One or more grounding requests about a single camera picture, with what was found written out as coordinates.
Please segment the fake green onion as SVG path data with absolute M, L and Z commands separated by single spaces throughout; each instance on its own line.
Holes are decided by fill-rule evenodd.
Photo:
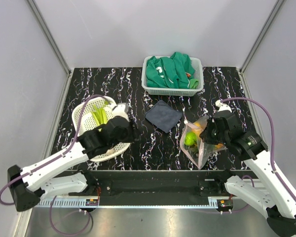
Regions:
M 108 100 L 96 101 L 91 107 L 91 116 L 97 126 L 107 124 L 112 118 L 112 102 Z

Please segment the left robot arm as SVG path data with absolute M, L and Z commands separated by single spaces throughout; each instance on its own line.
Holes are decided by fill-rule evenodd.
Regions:
M 97 184 L 85 173 L 58 177 L 68 168 L 104 155 L 119 143 L 131 143 L 140 133 L 132 121 L 116 116 L 106 124 L 83 132 L 69 146 L 28 167 L 7 170 L 8 188 L 18 212 L 29 210 L 41 200 L 70 193 L 95 193 Z

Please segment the clear zip top bag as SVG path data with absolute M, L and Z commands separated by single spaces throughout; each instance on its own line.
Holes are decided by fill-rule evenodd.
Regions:
M 202 116 L 195 122 L 199 122 L 201 125 L 206 126 L 208 118 L 209 116 Z M 193 128 L 197 128 L 193 123 L 194 122 L 184 120 L 185 126 L 183 128 L 183 133 L 180 139 L 180 149 L 198 169 L 201 169 L 211 155 L 217 152 L 226 150 L 226 147 L 224 146 L 223 148 L 216 149 L 215 146 L 213 145 L 208 145 L 206 143 L 203 143 L 201 138 L 197 138 L 196 145 L 186 146 L 184 144 L 186 133 L 191 132 Z

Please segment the fake green fruit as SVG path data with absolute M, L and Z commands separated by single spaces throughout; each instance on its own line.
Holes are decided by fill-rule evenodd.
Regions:
M 195 133 L 187 132 L 184 139 L 184 144 L 186 146 L 194 146 L 197 144 L 197 136 Z

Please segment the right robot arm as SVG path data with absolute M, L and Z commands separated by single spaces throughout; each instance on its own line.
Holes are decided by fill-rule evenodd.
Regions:
M 265 194 L 225 170 L 214 183 L 215 192 L 220 196 L 229 193 L 245 201 L 266 219 L 278 236 L 296 235 L 296 200 L 278 179 L 280 169 L 271 163 L 271 153 L 262 138 L 254 131 L 243 131 L 239 118 L 228 110 L 209 117 L 200 138 L 206 144 L 225 145 L 254 172 L 267 190 Z

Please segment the fake orange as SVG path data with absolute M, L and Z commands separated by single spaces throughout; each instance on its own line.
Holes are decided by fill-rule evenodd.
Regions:
M 192 132 L 196 135 L 197 138 L 200 138 L 200 134 L 203 132 L 205 126 L 204 125 L 201 125 L 199 122 L 194 122 L 193 123 L 197 128 L 193 128 L 192 129 Z M 223 147 L 223 144 L 218 144 L 218 145 L 215 145 L 215 148 L 216 149 L 220 149 Z

